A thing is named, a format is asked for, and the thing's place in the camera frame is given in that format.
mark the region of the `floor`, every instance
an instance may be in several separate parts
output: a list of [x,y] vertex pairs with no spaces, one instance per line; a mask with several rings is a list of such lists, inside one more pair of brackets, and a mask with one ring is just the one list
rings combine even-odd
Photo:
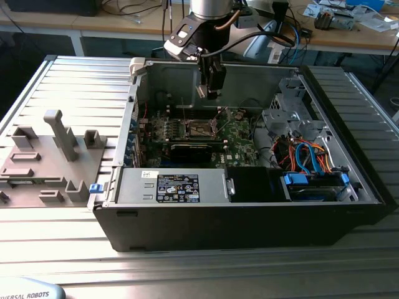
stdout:
[[[72,44],[68,37],[48,35],[14,34],[14,47],[3,44],[0,46],[0,90],[2,101],[0,115],[4,115],[14,100],[18,97],[25,84],[32,77],[46,54],[74,55]],[[151,57],[151,50],[161,46],[159,41],[150,40],[120,40],[85,38],[85,48],[88,56],[95,57]],[[331,66],[339,53],[307,51],[303,64]],[[225,60],[241,60],[237,55],[227,55]],[[302,58],[292,64],[301,63]],[[382,66],[382,56],[354,54],[342,63],[345,70],[353,72],[360,81],[370,88],[378,70]],[[376,99],[390,114],[395,110],[390,105],[391,97],[399,97],[399,67],[386,79],[375,94]]]

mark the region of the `white sticker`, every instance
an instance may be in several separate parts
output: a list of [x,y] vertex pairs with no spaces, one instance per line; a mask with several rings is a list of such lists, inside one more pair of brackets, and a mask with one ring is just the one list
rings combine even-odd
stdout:
[[142,171],[142,178],[144,179],[156,179],[159,175],[159,171],[148,171],[144,170]]

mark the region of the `motherboard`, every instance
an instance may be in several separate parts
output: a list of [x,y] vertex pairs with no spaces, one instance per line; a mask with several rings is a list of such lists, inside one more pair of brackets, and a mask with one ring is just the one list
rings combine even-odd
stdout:
[[251,139],[254,115],[243,109],[172,109],[142,119],[143,167],[257,166]]

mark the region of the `power supply label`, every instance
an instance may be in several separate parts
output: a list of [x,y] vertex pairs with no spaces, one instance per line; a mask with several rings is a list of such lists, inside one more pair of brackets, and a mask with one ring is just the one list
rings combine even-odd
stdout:
[[159,174],[156,201],[167,203],[200,202],[197,174]]

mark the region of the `blue clip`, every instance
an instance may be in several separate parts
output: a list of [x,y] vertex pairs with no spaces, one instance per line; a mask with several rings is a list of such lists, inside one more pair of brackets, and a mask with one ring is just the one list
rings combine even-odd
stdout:
[[303,173],[287,173],[284,176],[284,181],[286,185],[308,185],[308,180],[305,174]]
[[104,186],[101,184],[90,184],[89,193],[91,194],[104,193]]
[[344,182],[345,186],[349,184],[349,177],[346,173],[341,174],[341,179]]
[[292,184],[291,178],[289,177],[288,174],[286,174],[284,176],[284,181],[286,182],[286,185],[291,185]]

